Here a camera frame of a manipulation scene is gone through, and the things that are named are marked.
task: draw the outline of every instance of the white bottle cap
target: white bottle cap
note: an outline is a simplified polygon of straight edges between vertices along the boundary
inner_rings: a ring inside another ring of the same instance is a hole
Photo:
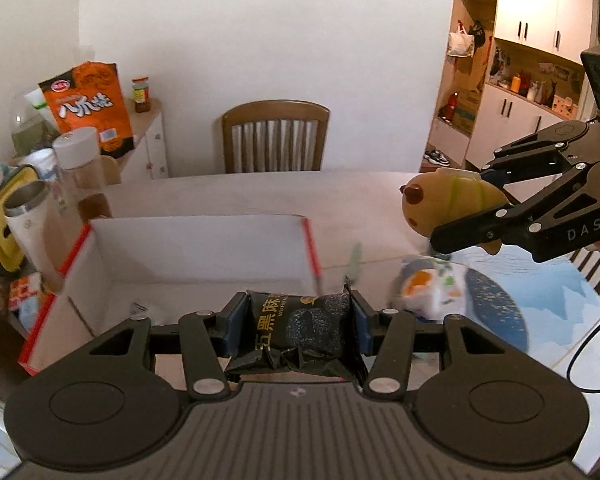
[[[98,131],[92,126],[61,135],[54,140],[53,146],[63,170],[83,166],[100,155]]]

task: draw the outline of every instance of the plush toy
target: plush toy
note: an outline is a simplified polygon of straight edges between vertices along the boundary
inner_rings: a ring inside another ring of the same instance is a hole
[[[400,192],[407,223],[427,238],[440,225],[509,203],[504,193],[482,180],[479,173],[453,168],[420,174],[402,186]],[[497,254],[502,242],[493,240],[480,247]]]

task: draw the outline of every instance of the ribbed gray panel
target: ribbed gray panel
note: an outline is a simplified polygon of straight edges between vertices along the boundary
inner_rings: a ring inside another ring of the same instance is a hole
[[[71,474],[27,463],[10,480],[576,480],[570,463],[537,472],[479,469],[444,455],[395,403],[349,383],[246,383],[202,404],[161,450],[107,472]]]

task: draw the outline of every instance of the open box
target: open box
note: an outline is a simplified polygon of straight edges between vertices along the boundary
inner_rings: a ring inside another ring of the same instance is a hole
[[[64,289],[20,355],[31,374],[128,318],[135,301],[177,323],[242,290],[315,295],[320,270],[307,218],[259,215],[94,220],[61,272]]]

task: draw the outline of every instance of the sneaker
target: sneaker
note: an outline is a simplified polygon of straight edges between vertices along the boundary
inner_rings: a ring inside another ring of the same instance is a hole
[[[450,166],[451,162],[449,162],[448,158],[446,158],[445,154],[440,152],[439,150],[431,150],[430,152],[425,152],[425,158],[431,162],[432,164],[437,164],[439,166]]]

